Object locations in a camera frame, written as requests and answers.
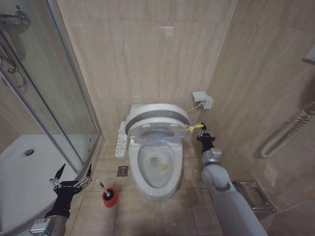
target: flexible hose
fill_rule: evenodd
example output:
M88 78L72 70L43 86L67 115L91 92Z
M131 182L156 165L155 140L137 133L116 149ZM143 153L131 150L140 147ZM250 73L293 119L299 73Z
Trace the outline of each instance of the flexible hose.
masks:
M313 118L314 112L306 113L303 110L266 142L260 151L260 155L264 158L274 156Z

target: gray robot arm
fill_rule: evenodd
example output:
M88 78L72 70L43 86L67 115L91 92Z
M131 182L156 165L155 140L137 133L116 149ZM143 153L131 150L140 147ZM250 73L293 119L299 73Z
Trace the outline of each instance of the gray robot arm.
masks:
M228 172L220 165L222 152L213 146L215 139L206 126L197 137L203 145L202 180L209 189L224 235L267 236L245 198L235 189Z

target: red toilet brush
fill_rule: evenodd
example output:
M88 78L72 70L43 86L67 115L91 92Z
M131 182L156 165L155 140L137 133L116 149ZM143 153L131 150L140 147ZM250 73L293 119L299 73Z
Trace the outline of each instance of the red toilet brush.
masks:
M106 207L113 207L118 201L118 194L116 190L112 187L105 188L104 184L99 179L97 179L96 181L99 186L104 190L102 194L104 205Z

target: shower drain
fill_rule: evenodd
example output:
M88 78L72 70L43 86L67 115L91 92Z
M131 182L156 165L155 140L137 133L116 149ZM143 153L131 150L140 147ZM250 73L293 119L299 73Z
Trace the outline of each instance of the shower drain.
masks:
M128 176L128 166L119 166L118 167L118 172L117 172L117 177L120 176Z
M33 153L34 153L34 149L28 149L24 152L24 155L29 156L29 155L32 155Z

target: toilet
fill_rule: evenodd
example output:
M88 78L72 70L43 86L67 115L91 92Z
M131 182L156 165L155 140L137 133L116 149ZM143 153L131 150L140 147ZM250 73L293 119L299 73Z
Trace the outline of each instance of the toilet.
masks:
M190 139L186 111L172 104L133 104L126 119L133 180L149 200L165 201L182 174L182 139Z

